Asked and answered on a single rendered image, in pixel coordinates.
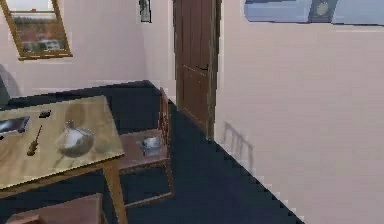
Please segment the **brown wooden handled utensil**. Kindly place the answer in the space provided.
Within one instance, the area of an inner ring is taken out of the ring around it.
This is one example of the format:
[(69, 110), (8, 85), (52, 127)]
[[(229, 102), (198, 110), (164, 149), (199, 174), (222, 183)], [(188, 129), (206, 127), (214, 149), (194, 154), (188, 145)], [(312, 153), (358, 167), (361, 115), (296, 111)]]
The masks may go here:
[(38, 139), (39, 139), (41, 130), (42, 130), (42, 127), (39, 127), (39, 130), (37, 132), (37, 135), (36, 135), (35, 139), (30, 143), (29, 149), (27, 151), (27, 155), (28, 156), (33, 156), (35, 154), (35, 152), (37, 150)]

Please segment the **dark grey laptop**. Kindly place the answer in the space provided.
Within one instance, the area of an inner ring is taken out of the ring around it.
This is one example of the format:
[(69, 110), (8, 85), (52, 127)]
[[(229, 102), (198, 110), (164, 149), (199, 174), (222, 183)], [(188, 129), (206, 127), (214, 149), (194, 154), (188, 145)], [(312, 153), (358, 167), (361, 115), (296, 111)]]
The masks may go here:
[(30, 117), (19, 117), (0, 121), (0, 136), (11, 133), (23, 133), (27, 129)]

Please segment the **round glass kettle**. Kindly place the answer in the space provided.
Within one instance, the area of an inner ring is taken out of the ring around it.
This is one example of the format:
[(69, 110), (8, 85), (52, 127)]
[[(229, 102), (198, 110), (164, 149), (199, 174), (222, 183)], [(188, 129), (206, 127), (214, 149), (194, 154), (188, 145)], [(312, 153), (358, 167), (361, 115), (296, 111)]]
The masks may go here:
[(94, 144), (94, 133), (87, 128), (77, 127), (72, 120), (65, 123), (65, 129), (56, 140), (58, 151), (70, 158), (87, 154)]

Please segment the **light wooden dining table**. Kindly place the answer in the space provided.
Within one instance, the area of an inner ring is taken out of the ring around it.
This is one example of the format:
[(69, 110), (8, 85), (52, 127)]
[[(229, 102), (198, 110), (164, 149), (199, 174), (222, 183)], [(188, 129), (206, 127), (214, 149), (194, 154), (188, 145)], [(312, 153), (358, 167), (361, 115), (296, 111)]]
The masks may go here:
[[(39, 118), (42, 111), (48, 110), (51, 110), (48, 118)], [(107, 99), (95, 96), (0, 111), (0, 120), (23, 116), (30, 117), (27, 130), (0, 141), (0, 198), (101, 169), (117, 222), (128, 224), (119, 177), (119, 159), (124, 151)], [(77, 158), (62, 155), (56, 146), (68, 120), (94, 133), (91, 150)], [(28, 156), (30, 143), (39, 127), (42, 130), (37, 150), (33, 156)]]

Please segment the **wide blue framed picture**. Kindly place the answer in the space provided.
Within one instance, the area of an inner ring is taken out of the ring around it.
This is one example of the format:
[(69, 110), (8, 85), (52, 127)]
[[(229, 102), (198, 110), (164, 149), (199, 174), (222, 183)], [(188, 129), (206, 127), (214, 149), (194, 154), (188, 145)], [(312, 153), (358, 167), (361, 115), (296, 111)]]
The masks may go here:
[(384, 0), (245, 0), (250, 22), (384, 26)]

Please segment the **brown wooden chair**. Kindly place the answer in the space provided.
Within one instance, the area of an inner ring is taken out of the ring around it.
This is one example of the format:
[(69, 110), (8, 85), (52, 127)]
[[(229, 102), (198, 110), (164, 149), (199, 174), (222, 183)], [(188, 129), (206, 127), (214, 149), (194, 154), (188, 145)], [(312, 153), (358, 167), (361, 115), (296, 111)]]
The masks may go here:
[[(169, 99), (163, 88), (160, 88), (160, 106), (158, 125), (154, 129), (122, 134), (120, 141), (123, 146), (124, 156), (119, 161), (119, 173), (121, 175), (135, 173), (144, 169), (164, 167), (169, 191), (150, 198), (135, 202), (129, 202), (126, 208), (141, 206), (155, 201), (170, 198), (175, 194), (174, 180), (171, 169), (171, 121), (169, 111)], [(161, 151), (155, 156), (145, 156), (142, 150), (142, 141), (149, 137), (159, 137)]]
[(13, 214), (5, 224), (108, 224), (102, 194)]

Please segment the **wooden framed window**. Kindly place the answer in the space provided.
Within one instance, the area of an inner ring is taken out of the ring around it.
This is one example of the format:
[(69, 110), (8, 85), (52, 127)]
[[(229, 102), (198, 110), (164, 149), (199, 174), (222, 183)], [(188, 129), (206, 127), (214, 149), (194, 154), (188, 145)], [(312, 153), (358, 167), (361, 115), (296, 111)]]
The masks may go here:
[(58, 0), (0, 0), (20, 61), (72, 57)]

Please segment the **brown wooden room door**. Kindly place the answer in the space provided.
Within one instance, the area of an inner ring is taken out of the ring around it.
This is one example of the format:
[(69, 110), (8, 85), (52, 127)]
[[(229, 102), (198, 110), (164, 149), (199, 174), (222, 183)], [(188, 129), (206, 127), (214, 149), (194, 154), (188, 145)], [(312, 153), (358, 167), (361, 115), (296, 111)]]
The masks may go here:
[[(176, 105), (212, 140), (222, 0), (173, 0)], [(209, 64), (208, 71), (198, 68)]]

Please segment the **small dark framed picture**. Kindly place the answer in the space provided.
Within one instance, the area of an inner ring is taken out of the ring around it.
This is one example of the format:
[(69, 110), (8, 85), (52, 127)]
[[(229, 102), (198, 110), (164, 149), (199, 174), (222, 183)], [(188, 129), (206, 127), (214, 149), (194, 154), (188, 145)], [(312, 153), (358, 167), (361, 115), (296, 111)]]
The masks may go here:
[(151, 2), (150, 0), (139, 0), (140, 20), (145, 23), (151, 23)]

